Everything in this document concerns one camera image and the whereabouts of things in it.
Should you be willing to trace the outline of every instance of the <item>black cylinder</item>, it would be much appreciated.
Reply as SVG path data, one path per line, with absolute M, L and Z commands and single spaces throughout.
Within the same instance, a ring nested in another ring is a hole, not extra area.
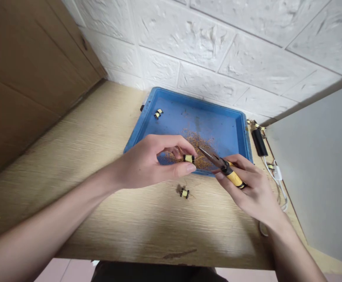
M 260 157 L 267 157 L 268 151 L 266 150 L 264 139 L 262 138 L 261 130 L 255 129 L 252 131 L 252 137 L 254 141 L 254 145 L 256 146 L 257 154 Z

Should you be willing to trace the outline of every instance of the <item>table surface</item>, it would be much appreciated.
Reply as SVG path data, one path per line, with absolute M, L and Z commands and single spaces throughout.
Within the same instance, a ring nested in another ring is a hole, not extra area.
M 101 83 L 4 170 L 0 234 L 119 157 L 145 95 L 113 82 Z M 252 138 L 251 146 L 254 163 L 265 169 Z M 187 185 L 188 200 L 177 194 L 178 185 Z M 342 262 L 307 245 L 291 204 L 287 214 L 322 271 L 342 274 Z M 257 222 L 235 205 L 214 178 L 194 174 L 115 193 L 78 228 L 58 257 L 274 269 L 270 245 L 261 237 Z

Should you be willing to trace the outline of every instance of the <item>cabinet door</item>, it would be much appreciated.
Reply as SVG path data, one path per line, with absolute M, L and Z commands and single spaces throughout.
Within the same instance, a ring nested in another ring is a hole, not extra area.
M 0 170 L 105 75 L 61 0 L 0 0 Z

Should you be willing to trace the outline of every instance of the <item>tray rim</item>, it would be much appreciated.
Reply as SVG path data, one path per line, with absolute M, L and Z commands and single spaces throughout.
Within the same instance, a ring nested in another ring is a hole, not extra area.
M 224 106 L 221 106 L 221 105 L 218 105 L 218 104 L 214 104 L 214 103 L 211 103 L 211 102 L 207 102 L 205 100 L 197 99 L 195 97 L 184 95 L 184 94 L 181 94 L 181 93 L 178 93 L 178 92 L 175 92 L 175 91 L 171 91 L 171 90 L 168 90 L 168 89 L 165 89 L 165 88 L 162 88 L 162 87 L 153 87 L 151 89 L 151 91 L 150 91 L 150 94 L 148 95 L 148 97 L 147 97 L 147 99 L 145 101 L 144 107 L 142 109 L 142 112 L 141 112 L 138 120 L 137 120 L 136 125 L 134 126 L 132 134 L 130 135 L 129 140 L 128 140 L 127 144 L 125 145 L 125 148 L 124 148 L 124 151 L 123 151 L 124 154 L 127 151 L 129 151 L 135 144 L 138 143 L 138 134 L 142 130 L 143 126 L 145 125 L 145 119 L 147 118 L 147 116 L 149 114 L 149 108 L 152 106 L 152 104 L 154 102 L 154 98 L 157 95 L 158 91 L 160 91 L 160 90 L 161 91 L 170 92 L 170 93 L 173 93 L 173 94 L 177 94 L 177 95 L 181 95 L 181 96 L 184 96 L 184 97 L 186 97 L 188 99 L 196 100 L 199 103 L 204 103 L 206 105 L 210 105 L 210 106 L 213 106 L 213 107 L 224 108 L 224 109 L 227 109 L 229 111 L 236 112 L 239 115 L 241 115 L 241 117 L 242 117 L 243 128 L 248 128 L 248 125 L 246 123 L 246 115 L 243 112 L 241 112 L 241 111 L 238 111 L 238 110 L 235 110 L 235 109 L 232 109 L 232 108 L 228 108 L 228 107 L 224 107 Z M 249 138 L 249 130 L 244 130 L 244 131 L 245 131 L 245 137 L 246 137 L 246 142 L 244 143 L 245 150 L 246 150 L 246 152 L 247 152 L 247 154 L 249 156 L 249 161 L 251 163 L 253 163 L 252 149 L 251 149 L 251 146 L 250 146 L 250 138 Z M 214 174 L 212 172 L 205 171 L 205 170 L 200 170 L 200 169 L 197 169 L 193 173 L 194 174 L 199 174 L 199 175 L 214 176 Z

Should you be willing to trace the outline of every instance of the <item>white brick wall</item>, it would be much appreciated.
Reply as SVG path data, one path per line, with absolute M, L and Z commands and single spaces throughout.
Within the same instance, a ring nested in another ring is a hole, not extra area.
M 271 123 L 342 80 L 341 0 L 62 0 L 108 79 Z

